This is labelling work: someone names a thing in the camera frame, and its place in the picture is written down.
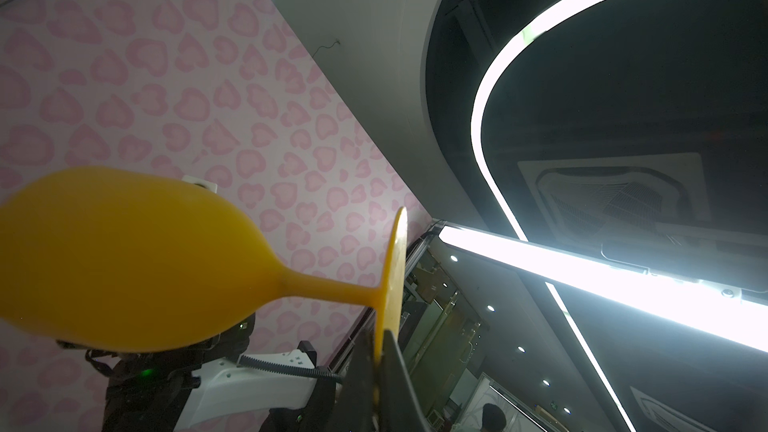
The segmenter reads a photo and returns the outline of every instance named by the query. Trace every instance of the curved led light strip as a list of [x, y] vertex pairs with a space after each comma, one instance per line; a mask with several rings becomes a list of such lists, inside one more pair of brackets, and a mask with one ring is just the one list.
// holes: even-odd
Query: curved led light strip
[[[493, 192], [494, 197], [496, 197], [496, 201], [502, 207], [504, 215], [512, 225], [514, 233], [518, 235], [520, 240], [526, 242], [528, 241], [528, 237], [525, 236], [520, 223], [512, 213], [509, 204], [507, 204], [507, 201], [504, 199], [504, 195], [502, 194], [501, 189], [499, 189], [499, 187], [496, 185], [496, 182], [491, 175], [491, 171], [488, 169], [488, 164], [485, 162], [485, 155], [483, 154], [482, 150], [481, 134], [482, 118], [483, 114], [485, 113], [485, 106], [488, 103], [488, 98], [490, 97], [491, 91], [493, 91], [498, 78], [501, 77], [502, 73], [504, 73], [504, 71], [514, 61], [514, 59], [520, 55], [521, 52], [523, 52], [525, 47], [529, 46], [537, 37], [539, 37], [544, 32], [547, 32], [557, 24], [562, 23], [566, 19], [578, 14], [583, 10], [588, 9], [592, 5], [599, 4], [602, 1], [603, 0], [561, 0], [560, 2], [546, 9], [541, 15], [536, 17], [530, 24], [528, 24], [523, 30], [515, 35], [507, 43], [506, 46], [504, 46], [502, 51], [491, 63], [488, 71], [485, 72], [485, 75], [480, 82], [477, 95], [475, 96], [475, 105], [472, 108], [472, 122], [470, 125], [472, 150], [475, 153], [475, 161], [477, 162], [478, 167], [480, 168], [480, 172], [488, 184], [488, 187], [491, 189], [491, 192]], [[614, 389], [610, 386], [610, 383], [600, 368], [597, 359], [594, 358], [594, 355], [587, 345], [587, 342], [581, 335], [581, 331], [578, 330], [576, 323], [570, 317], [570, 314], [568, 314], [567, 309], [565, 309], [565, 305], [562, 303], [562, 299], [560, 299], [560, 296], [558, 295], [553, 285], [547, 284], [547, 286], [549, 287], [555, 301], [558, 303], [558, 305], [560, 305], [561, 309], [563, 309], [565, 317], [568, 319], [568, 324], [576, 334], [582, 349], [589, 357], [589, 360], [592, 363], [594, 369], [598, 372], [598, 376], [602, 380], [603, 385], [606, 387], [611, 398], [616, 403], [616, 407], [619, 409], [622, 418], [624, 418], [624, 421], [627, 423], [627, 426], [631, 432], [635, 432], [635, 428], [627, 416], [627, 412], [624, 410], [624, 407], [622, 407], [619, 398], [614, 392]]]

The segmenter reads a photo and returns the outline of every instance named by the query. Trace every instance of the wire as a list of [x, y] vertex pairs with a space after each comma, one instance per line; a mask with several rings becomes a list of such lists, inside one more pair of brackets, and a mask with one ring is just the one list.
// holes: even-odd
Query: wire
[[297, 377], [308, 377], [313, 379], [332, 379], [337, 383], [343, 381], [342, 377], [338, 374], [331, 372], [330, 370], [324, 370], [319, 368], [308, 369], [303, 367], [295, 367], [293, 365], [275, 364], [274, 362], [267, 362], [266, 360], [259, 360], [247, 355], [241, 355], [238, 364], [250, 367], [252, 369], [267, 370], [269, 372], [275, 372], [276, 374], [295, 375]]
[[315, 54], [317, 54], [318, 52], [320, 52], [320, 49], [332, 49], [332, 48], [333, 48], [333, 46], [334, 46], [335, 44], [337, 44], [337, 43], [338, 43], [339, 45], [341, 45], [341, 43], [339, 42], [339, 40], [338, 40], [338, 39], [336, 39], [336, 40], [335, 40], [335, 41], [334, 41], [334, 42], [333, 42], [333, 43], [332, 43], [330, 46], [319, 46], [319, 47], [317, 47], [317, 50], [315, 50], [315, 53], [313, 53], [313, 54], [312, 54], [312, 58], [313, 58], [313, 59], [315, 58]]

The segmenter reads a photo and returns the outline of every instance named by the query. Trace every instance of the ceiling light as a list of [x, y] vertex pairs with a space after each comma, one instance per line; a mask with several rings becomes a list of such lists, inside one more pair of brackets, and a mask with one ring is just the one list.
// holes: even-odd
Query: ceiling light
[[498, 78], [525, 47], [533, 42], [538, 36], [547, 30], [550, 30], [557, 24], [560, 24], [582, 10], [588, 9], [592, 5], [599, 4], [602, 1], [603, 0], [561, 0], [546, 9], [515, 35], [506, 46], [504, 46], [502, 51], [498, 53], [494, 61], [488, 67], [488, 70], [485, 72], [485, 75], [480, 82], [480, 86], [478, 87], [478, 92], [475, 96], [475, 105], [472, 108], [472, 120], [470, 125], [472, 150], [475, 153], [475, 161], [477, 162], [485, 181], [488, 183], [488, 187], [491, 189], [491, 192], [493, 192], [494, 197], [496, 197], [496, 201], [502, 207], [504, 215], [512, 225], [514, 232], [522, 240], [527, 240], [523, 233], [523, 229], [520, 227], [517, 218], [512, 213], [509, 204], [507, 204], [507, 201], [504, 199], [502, 191], [493, 180], [491, 171], [488, 169], [488, 164], [485, 162], [485, 156], [482, 150], [482, 134], [480, 132], [482, 128], [482, 117], [485, 112], [485, 104], [488, 102], [488, 98], [490, 97], [491, 91], [496, 85]]
[[552, 297], [554, 297], [554, 301], [560, 307], [560, 310], [562, 310], [563, 315], [565, 316], [565, 320], [568, 322], [568, 325], [571, 326], [571, 330], [574, 332], [574, 335], [576, 336], [576, 339], [580, 343], [581, 348], [584, 350], [584, 352], [587, 355], [587, 358], [592, 363], [592, 367], [594, 367], [594, 371], [598, 373], [600, 380], [603, 382], [605, 389], [608, 391], [608, 395], [610, 396], [610, 398], [614, 400], [616, 407], [619, 409], [619, 413], [621, 414], [621, 417], [624, 418], [624, 422], [626, 422], [629, 428], [632, 429], [632, 432], [637, 432], [634, 426], [632, 425], [632, 422], [629, 420], [627, 411], [624, 410], [624, 406], [621, 405], [621, 402], [619, 401], [619, 397], [616, 395], [614, 388], [610, 386], [610, 382], [608, 382], [608, 378], [605, 377], [605, 372], [603, 372], [603, 369], [600, 367], [598, 360], [594, 357], [594, 354], [592, 354], [592, 350], [589, 348], [587, 341], [584, 340], [584, 336], [581, 334], [581, 331], [578, 330], [578, 327], [576, 326], [576, 322], [574, 322], [573, 318], [571, 317], [571, 314], [568, 312], [568, 309], [566, 309], [563, 299], [560, 298], [560, 294], [554, 288], [554, 285], [550, 284], [549, 282], [547, 282], [547, 288], [549, 289], [549, 292], [552, 294]]
[[445, 226], [440, 239], [550, 280], [768, 352], [768, 334], [754, 331], [754, 324], [768, 324], [768, 307], [725, 297], [718, 288], [644, 274], [614, 262], [468, 228]]

